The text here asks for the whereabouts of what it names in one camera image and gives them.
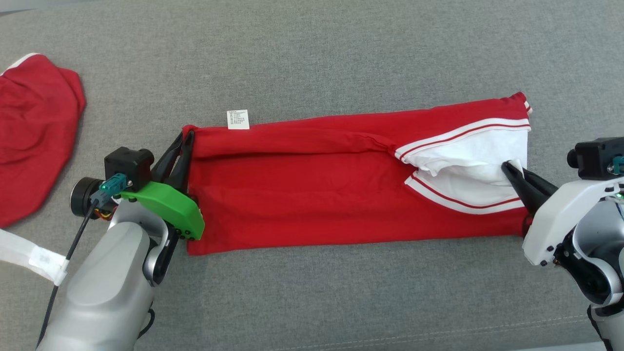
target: red pants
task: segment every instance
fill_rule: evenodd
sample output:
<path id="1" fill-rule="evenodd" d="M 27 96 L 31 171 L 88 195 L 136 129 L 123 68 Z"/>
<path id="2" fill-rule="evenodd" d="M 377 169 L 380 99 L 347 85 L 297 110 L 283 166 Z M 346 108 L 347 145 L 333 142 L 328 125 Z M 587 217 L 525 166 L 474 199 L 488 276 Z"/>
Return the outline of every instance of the red pants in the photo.
<path id="1" fill-rule="evenodd" d="M 529 110 L 517 93 L 249 130 L 186 126 L 206 222 L 188 253 L 519 233 L 526 211 L 496 177 L 502 161 L 526 163 Z"/>

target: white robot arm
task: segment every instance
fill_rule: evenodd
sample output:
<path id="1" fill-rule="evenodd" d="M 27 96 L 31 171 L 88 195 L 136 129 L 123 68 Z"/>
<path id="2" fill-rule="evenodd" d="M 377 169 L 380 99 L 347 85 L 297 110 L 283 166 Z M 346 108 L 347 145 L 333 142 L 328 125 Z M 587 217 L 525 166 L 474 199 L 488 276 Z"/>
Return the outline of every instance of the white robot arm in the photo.
<path id="1" fill-rule="evenodd" d="M 522 248 L 534 265 L 563 267 L 590 301 L 588 316 L 607 350 L 624 350 L 624 138 L 578 143 L 568 163 L 581 180 L 557 189 L 508 162 L 524 202 Z"/>

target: white fabric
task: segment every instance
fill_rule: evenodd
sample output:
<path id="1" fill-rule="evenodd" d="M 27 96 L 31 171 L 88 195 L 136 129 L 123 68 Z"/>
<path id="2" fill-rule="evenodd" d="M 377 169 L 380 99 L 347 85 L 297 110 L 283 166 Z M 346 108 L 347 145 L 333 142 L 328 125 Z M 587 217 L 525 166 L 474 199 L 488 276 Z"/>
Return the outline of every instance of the white fabric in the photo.
<path id="1" fill-rule="evenodd" d="M 404 156 L 405 162 L 418 168 L 413 174 L 416 179 L 410 178 L 406 184 L 431 200 L 466 213 L 521 207 L 519 200 L 509 202 L 517 195 L 500 165 L 511 161 L 518 168 L 527 167 L 527 137 L 526 127 L 484 129 L 416 149 Z"/>
<path id="2" fill-rule="evenodd" d="M 0 260 L 26 267 L 59 286 L 67 275 L 65 256 L 0 229 Z"/>
<path id="3" fill-rule="evenodd" d="M 453 129 L 450 132 L 440 134 L 438 136 L 430 137 L 427 139 L 421 139 L 415 142 L 411 142 L 407 145 L 403 145 L 396 149 L 396 157 L 405 163 L 407 154 L 412 154 L 414 150 L 422 147 L 439 146 L 442 144 L 452 144 L 460 141 L 461 139 L 473 136 L 484 131 L 493 130 L 511 130 L 517 129 L 531 130 L 529 127 L 529 119 L 506 119 L 506 118 L 487 118 L 477 122 L 466 124 L 460 128 Z"/>

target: teal connector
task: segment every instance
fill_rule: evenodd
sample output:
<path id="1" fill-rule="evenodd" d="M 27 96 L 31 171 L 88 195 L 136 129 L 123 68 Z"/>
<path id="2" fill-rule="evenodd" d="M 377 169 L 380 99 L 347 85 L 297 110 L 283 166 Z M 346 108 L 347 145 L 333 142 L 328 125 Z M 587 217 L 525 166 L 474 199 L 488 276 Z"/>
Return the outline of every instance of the teal connector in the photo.
<path id="1" fill-rule="evenodd" d="M 89 199 L 91 202 L 97 200 L 100 205 L 110 201 L 110 198 L 124 191 L 128 187 L 128 180 L 125 174 L 117 173 L 105 180 L 100 189 L 93 193 Z"/>
<path id="2" fill-rule="evenodd" d="M 613 174 L 621 175 L 624 174 L 624 157 L 617 156 L 613 158 Z"/>

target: red cloth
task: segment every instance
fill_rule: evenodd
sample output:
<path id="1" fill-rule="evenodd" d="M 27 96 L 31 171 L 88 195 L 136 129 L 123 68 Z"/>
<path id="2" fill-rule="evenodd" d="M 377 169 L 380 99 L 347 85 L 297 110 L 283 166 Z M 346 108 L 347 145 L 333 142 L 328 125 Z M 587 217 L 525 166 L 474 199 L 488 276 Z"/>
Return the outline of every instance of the red cloth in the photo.
<path id="1" fill-rule="evenodd" d="M 185 133 L 195 131 L 190 193 L 206 222 L 188 253 L 520 233 L 526 210 L 515 193 L 485 206 L 423 195 L 409 185 L 418 170 L 406 155 L 418 143 L 448 144 L 485 130 L 526 133 L 529 109 L 518 93 L 249 130 L 186 126 Z"/>
<path id="2" fill-rule="evenodd" d="M 71 157 L 84 106 L 78 74 L 41 54 L 0 75 L 0 227 L 41 207 Z"/>

